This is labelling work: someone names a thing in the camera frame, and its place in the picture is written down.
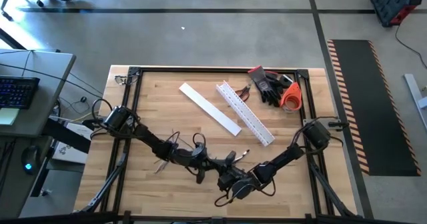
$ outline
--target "black floor mat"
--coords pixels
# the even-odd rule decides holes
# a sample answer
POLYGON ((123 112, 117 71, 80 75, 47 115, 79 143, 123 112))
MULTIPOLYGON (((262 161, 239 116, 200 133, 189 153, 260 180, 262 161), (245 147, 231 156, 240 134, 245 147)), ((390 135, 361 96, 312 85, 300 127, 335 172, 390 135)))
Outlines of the black floor mat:
POLYGON ((419 176, 421 170, 370 41, 329 40, 353 144, 363 173, 419 176))

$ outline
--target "desk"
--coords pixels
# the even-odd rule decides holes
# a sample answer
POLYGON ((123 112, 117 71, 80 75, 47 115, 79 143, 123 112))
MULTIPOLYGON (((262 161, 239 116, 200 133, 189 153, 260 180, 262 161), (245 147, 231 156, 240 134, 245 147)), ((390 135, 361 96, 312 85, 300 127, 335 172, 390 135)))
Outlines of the desk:
MULTIPOLYGON (((111 105, 120 105, 123 86, 114 81, 114 75, 126 75, 129 66, 112 66, 104 92, 111 105)), ((320 116, 334 115, 328 81, 323 69, 309 69, 310 83, 320 116)), ((231 150, 243 153, 251 149, 238 167, 246 170, 259 162, 274 158, 289 145, 297 129, 301 127, 298 113, 285 113, 260 101, 256 88, 251 88, 247 105, 272 132, 276 140, 263 147, 237 114, 228 107, 215 85, 227 81, 234 89, 241 89, 248 81, 247 74, 223 73, 168 73, 145 72, 137 114, 151 132, 166 139, 174 131, 181 131, 181 138, 191 143, 195 132, 202 132, 207 139, 211 157, 224 158, 231 150), (178 89, 188 83, 197 92, 234 120, 242 131, 237 137, 227 132, 215 120, 203 112, 193 101, 178 89)), ((129 99, 133 99, 133 88, 129 99)), ((107 115, 106 105, 101 114, 107 115)), ((113 138, 107 135, 96 137, 91 144, 85 171, 81 180, 75 209, 85 207, 105 181, 113 138)), ((324 151, 331 186, 347 207, 356 212, 352 188, 340 143, 332 141, 324 151)), ((253 217, 253 218, 304 218, 305 213, 314 214, 312 191, 306 158, 291 162, 275 176, 277 191, 274 197, 253 192, 243 200, 235 200, 225 207, 215 207, 214 201, 223 195, 216 185, 218 174, 206 173, 202 184, 183 167, 169 164, 155 175, 159 163, 151 149, 137 140, 132 140, 127 171, 121 198, 120 213, 131 211, 135 216, 158 217, 253 217)), ((111 210, 115 194, 112 187, 107 210, 111 210)), ((264 191, 271 192, 271 187, 264 191)), ((320 191, 321 207, 326 210, 323 192, 320 191)))
MULTIPOLYGON (((5 53, 0 54, 0 63, 14 67, 24 67, 29 54, 28 51, 13 49, 0 49, 0 53, 5 53)), ((75 55, 72 54, 34 51, 29 54, 27 69, 66 79, 74 61, 75 55)), ((0 66, 0 75, 20 76, 22 71, 21 69, 0 66)), ((32 143, 41 148, 41 160, 44 159, 51 138, 39 136, 42 134, 46 121, 64 85, 62 80, 30 71, 25 71, 24 76, 40 78, 39 89, 34 95, 30 108, 20 110, 12 126, 0 126, 0 145, 4 145, 4 141, 11 141, 19 137, 11 156, 5 186, 0 198, 0 218, 17 217, 21 212, 38 172, 35 169, 36 174, 34 175, 24 173, 21 153, 32 143)))
MULTIPOLYGON (((0 53, 10 51, 19 50, 0 49, 0 53)), ((14 67, 24 67, 27 56, 28 51, 1 54, 0 63, 14 67)), ((34 51, 29 54, 27 69, 66 79, 74 61, 75 55, 73 54, 34 51)), ((0 75, 21 76, 21 74, 21 69, 0 66, 0 75)), ((25 71, 24 76, 40 78, 39 89, 34 95, 30 108, 28 110, 20 110, 13 125, 2 126, 0 128, 0 136, 40 136, 65 83, 62 80, 31 71, 25 71)))

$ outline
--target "wooden table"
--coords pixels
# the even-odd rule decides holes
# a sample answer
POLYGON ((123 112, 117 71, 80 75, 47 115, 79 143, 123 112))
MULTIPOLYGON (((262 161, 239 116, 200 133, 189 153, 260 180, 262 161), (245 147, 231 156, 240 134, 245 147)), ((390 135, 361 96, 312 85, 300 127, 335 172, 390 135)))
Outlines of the wooden table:
MULTIPOLYGON (((128 69, 129 66, 111 66, 103 97, 113 106, 121 104, 124 90, 124 86, 115 82, 114 76, 127 75, 128 69)), ((334 115, 325 71, 308 70, 317 116, 334 115)), ((246 103, 276 138, 271 145, 263 147, 216 91, 216 84, 223 80, 232 88, 241 89, 248 83, 249 77, 246 74, 223 73, 144 73, 137 114, 151 132, 164 139, 172 131, 180 131, 180 137, 192 143, 194 133, 203 133, 211 157, 222 159, 231 150, 236 151, 239 156, 250 149, 250 154, 238 163, 238 167, 249 170, 286 149, 296 130, 301 127, 300 116, 298 113, 285 113, 279 108, 262 103, 258 90, 251 88, 251 95, 246 103), (184 82, 234 120, 242 128, 240 134, 234 137, 185 96, 178 89, 184 82)), ((129 96, 129 100, 132 99, 133 88, 129 96)), ((101 106, 100 113, 108 115, 106 105, 101 106)), ((113 138, 106 135, 98 136, 92 141, 75 209, 86 206, 103 185, 112 145, 113 138)), ((330 185, 348 209, 356 212, 341 144, 331 141, 324 156, 330 185)), ((278 171, 275 176, 277 191, 273 197, 266 197, 255 191, 245 199, 235 200, 225 207, 214 206, 214 201, 223 195, 216 185, 216 171, 207 172, 203 183, 199 185, 193 175, 178 165, 169 164, 164 171, 154 174, 159 165, 159 162, 155 163, 157 160, 147 145, 132 140, 120 213, 129 210, 132 215, 140 216, 253 218, 304 218, 305 213, 314 214, 306 157, 293 161, 278 171)), ((322 212, 325 212, 324 194, 321 187, 318 189, 322 212)), ((264 191, 271 192, 272 187, 267 187, 264 191)), ((107 210, 112 209, 114 194, 115 185, 111 189, 107 210)))

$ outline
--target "orange tape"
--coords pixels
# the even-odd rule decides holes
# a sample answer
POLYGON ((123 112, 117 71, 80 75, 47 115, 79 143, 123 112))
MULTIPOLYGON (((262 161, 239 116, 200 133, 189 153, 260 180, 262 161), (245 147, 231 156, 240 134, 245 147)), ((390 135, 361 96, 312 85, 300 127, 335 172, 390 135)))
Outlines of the orange tape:
POLYGON ((286 111, 297 111, 302 106, 302 93, 298 83, 294 82, 283 94, 280 100, 280 107, 286 111))

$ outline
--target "concrete floor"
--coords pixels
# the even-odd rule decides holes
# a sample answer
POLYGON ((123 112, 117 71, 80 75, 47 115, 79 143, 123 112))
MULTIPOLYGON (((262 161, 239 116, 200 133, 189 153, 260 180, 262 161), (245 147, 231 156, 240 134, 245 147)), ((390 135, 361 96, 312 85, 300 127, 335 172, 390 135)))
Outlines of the concrete floor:
MULTIPOLYGON (((43 13, 34 12, 38 6, 33 0, 11 0, 7 10, 15 21, 0 20, 2 28, 28 49, 54 48, 76 54, 72 72, 98 90, 103 90, 110 65, 325 67, 311 13, 117 13, 117 9, 125 12, 132 9, 309 9, 309 0, 43 1, 46 7, 52 8, 107 9, 106 13, 43 13)), ((372 9, 369 0, 315 1, 318 9, 372 9)), ((419 9, 427 9, 427 1, 419 9)), ((326 39, 369 39, 374 43, 421 170, 425 172, 427 132, 402 78, 405 73, 413 73, 419 86, 427 85, 427 70, 419 58, 399 45, 394 39, 396 29, 381 27, 375 15, 321 14, 320 22, 326 39)), ((411 14, 403 22, 399 36, 427 58, 426 22, 427 14, 411 14)), ((70 85, 65 85, 61 94, 70 102, 83 95, 94 100, 70 85)), ((80 116, 72 111, 65 115, 80 116)), ((56 172, 50 175, 53 176, 46 187, 54 186, 60 178, 79 179, 79 175, 56 172)), ((425 175, 364 177, 364 180, 375 218, 426 223, 425 175)), ((21 215, 70 212, 78 183, 61 184, 61 190, 52 194, 50 201, 30 200, 21 215)))

